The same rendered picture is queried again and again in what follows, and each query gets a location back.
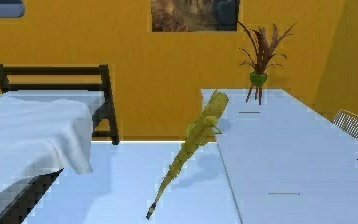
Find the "dark table under cloth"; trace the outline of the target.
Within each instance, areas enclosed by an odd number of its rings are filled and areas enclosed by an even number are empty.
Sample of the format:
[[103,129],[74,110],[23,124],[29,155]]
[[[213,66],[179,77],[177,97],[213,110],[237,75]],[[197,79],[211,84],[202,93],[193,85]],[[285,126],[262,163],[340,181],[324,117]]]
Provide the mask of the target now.
[[62,170],[19,180],[0,192],[0,224],[21,224]]

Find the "grey blue wall fixture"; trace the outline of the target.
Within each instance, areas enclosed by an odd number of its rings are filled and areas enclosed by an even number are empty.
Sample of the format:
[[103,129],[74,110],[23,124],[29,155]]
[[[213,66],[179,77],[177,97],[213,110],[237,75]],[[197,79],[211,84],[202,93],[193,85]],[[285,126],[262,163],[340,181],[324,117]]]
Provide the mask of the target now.
[[0,0],[0,18],[20,18],[25,14],[22,0]]

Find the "white tablecloth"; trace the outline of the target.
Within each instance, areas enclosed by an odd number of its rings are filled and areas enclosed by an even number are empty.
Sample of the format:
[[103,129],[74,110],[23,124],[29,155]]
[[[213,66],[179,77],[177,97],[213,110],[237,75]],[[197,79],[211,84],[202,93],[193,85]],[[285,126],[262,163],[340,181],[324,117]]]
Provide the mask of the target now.
[[90,164],[93,120],[83,102],[39,102],[0,95],[0,192],[19,180]]

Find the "white dining table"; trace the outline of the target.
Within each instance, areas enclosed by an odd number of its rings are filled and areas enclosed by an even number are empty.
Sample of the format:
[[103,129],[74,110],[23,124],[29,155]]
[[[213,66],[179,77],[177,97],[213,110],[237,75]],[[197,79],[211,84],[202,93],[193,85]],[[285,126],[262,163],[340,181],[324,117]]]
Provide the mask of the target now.
[[358,224],[358,141],[281,89],[228,89],[217,144],[238,224]]

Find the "red plant in green pot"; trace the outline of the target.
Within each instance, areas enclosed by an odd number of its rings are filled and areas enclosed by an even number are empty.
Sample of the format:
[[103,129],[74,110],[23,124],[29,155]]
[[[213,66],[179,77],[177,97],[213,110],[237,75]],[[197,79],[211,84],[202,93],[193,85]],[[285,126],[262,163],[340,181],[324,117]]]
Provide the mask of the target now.
[[271,66],[280,66],[283,68],[282,64],[271,63],[271,60],[277,56],[275,50],[282,42],[282,40],[288,36],[292,36],[291,31],[296,23],[292,24],[283,34],[279,34],[278,26],[273,23],[271,39],[267,38],[267,32],[264,27],[248,29],[242,22],[238,21],[238,24],[247,34],[255,53],[255,56],[252,56],[247,50],[241,48],[241,51],[246,54],[248,59],[241,62],[240,66],[247,65],[252,68],[252,71],[249,74],[250,87],[245,102],[249,101],[252,91],[255,91],[254,99],[258,101],[259,105],[261,105],[263,97],[263,86],[268,79],[266,70]]

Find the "framed brown wall picture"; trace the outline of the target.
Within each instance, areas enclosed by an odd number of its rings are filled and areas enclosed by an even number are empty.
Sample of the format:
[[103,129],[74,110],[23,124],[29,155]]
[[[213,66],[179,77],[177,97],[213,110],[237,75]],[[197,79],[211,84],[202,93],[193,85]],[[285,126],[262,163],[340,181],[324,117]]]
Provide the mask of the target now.
[[151,0],[151,31],[236,31],[239,6],[240,0]]

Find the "yellow green lizard toy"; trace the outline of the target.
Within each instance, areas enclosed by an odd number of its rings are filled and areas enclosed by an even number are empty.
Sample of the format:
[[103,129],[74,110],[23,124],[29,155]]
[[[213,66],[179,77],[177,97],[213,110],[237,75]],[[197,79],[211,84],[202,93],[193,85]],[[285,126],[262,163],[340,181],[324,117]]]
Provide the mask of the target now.
[[153,215],[165,189],[178,177],[184,164],[201,146],[205,146],[216,134],[221,134],[221,130],[217,127],[217,124],[228,102],[229,98],[225,93],[215,90],[199,117],[187,126],[185,141],[181,144],[178,154],[169,165],[166,175],[162,178],[154,202],[146,214],[147,220]]

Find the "dark wooden chair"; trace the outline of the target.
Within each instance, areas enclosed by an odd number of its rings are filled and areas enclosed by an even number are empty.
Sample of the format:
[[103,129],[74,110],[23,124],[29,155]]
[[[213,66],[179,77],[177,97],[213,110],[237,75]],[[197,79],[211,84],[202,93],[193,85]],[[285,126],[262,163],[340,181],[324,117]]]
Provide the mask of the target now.
[[[19,83],[13,84],[8,76],[20,75],[97,75],[100,83]],[[93,137],[110,138],[113,145],[118,145],[120,136],[116,120],[116,112],[111,89],[109,67],[107,64],[96,66],[6,66],[0,64],[0,90],[3,94],[19,99],[39,102],[51,102],[58,99],[76,100],[85,103],[91,111]]]

